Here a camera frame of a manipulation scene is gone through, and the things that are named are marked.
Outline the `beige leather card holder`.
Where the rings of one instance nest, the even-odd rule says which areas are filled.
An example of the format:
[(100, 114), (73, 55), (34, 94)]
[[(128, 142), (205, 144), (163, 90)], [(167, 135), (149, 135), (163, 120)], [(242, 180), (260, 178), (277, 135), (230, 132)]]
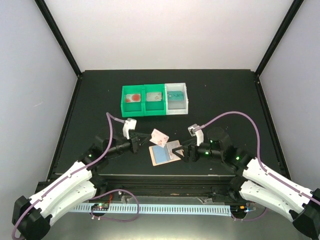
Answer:
[(168, 150), (167, 150), (166, 145), (164, 146), (164, 148), (162, 148), (158, 145), (150, 146), (149, 153), (150, 153), (152, 165), (154, 167), (181, 160), (181, 159), (169, 160)]

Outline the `red white card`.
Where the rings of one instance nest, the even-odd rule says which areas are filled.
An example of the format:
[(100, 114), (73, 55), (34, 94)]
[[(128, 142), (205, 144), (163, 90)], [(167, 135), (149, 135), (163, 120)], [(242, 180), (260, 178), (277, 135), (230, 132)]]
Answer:
[(139, 93), (126, 94), (125, 95), (126, 103), (139, 103), (141, 102), (141, 95)]

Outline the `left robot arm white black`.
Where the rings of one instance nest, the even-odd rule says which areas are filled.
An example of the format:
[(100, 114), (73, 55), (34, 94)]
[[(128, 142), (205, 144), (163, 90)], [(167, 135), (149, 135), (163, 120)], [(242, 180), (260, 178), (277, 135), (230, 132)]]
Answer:
[(90, 148), (60, 177), (30, 197), (19, 197), (13, 207), (12, 238), (41, 240), (51, 226), (78, 204), (103, 199), (108, 192), (106, 180), (99, 175), (110, 158), (124, 152), (137, 153), (151, 139), (150, 134), (129, 131), (128, 137), (111, 139), (96, 136)]

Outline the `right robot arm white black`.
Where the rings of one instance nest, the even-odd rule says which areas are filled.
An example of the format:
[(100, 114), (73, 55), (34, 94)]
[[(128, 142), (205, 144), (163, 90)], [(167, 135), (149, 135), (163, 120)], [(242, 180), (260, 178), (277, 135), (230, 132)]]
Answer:
[(221, 161), (235, 174), (227, 189), (228, 198), (256, 202), (288, 219), (303, 235), (320, 236), (320, 190), (311, 190), (292, 182), (272, 170), (249, 152), (235, 147), (229, 135), (214, 127), (204, 141), (201, 130), (189, 127), (192, 139), (171, 150), (181, 160), (196, 162), (200, 158)]

